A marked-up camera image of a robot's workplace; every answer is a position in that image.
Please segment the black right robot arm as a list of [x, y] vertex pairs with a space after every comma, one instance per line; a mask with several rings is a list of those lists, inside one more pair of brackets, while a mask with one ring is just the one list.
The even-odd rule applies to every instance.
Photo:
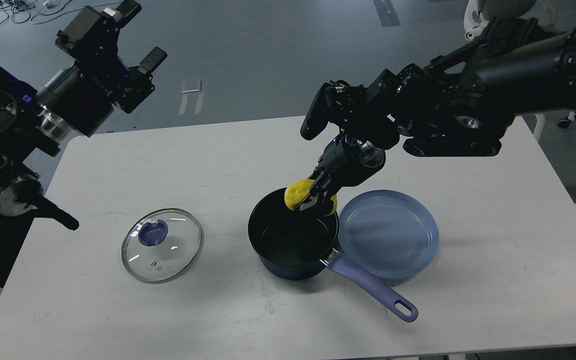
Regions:
[[333, 214], [340, 189], [381, 171], [400, 136], [414, 157], [494, 157], [516, 116], [568, 109], [576, 121], [576, 27], [560, 32], [519, 14], [480, 18], [479, 35], [424, 67], [384, 69], [368, 86], [323, 83], [300, 133], [311, 141], [329, 124], [339, 133], [307, 189], [285, 199], [288, 209]]

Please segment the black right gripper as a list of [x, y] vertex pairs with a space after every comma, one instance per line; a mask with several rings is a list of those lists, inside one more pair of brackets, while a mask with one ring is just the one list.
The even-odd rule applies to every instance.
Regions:
[[318, 158], [317, 170], [308, 176], [308, 196], [315, 200], [299, 205], [300, 214], [327, 217], [338, 210], [336, 194], [343, 187], [356, 187], [386, 164], [386, 151], [356, 137], [336, 136]]

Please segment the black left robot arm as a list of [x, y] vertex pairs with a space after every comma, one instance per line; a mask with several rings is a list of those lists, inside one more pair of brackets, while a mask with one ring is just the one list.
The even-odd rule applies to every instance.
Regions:
[[35, 150], [55, 157], [71, 133], [91, 137], [114, 109], [130, 114], [153, 93], [153, 72], [167, 53], [154, 47], [131, 67], [118, 54], [121, 30], [141, 11], [135, 0], [103, 10], [83, 7], [55, 36], [73, 64], [41, 89], [0, 66], [0, 234], [18, 218], [53, 219], [72, 231], [79, 227], [45, 197], [38, 174], [24, 161]]

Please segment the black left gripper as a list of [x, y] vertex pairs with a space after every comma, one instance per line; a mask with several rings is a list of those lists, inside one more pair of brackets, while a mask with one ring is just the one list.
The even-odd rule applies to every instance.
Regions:
[[135, 0], [102, 11], [85, 6], [58, 30], [55, 45], [74, 63], [39, 89], [39, 104], [87, 137], [112, 114], [113, 102], [125, 114], [134, 112], [153, 93], [153, 73], [168, 57], [160, 47], [154, 47], [137, 66], [126, 67], [119, 57], [121, 29], [141, 11]]

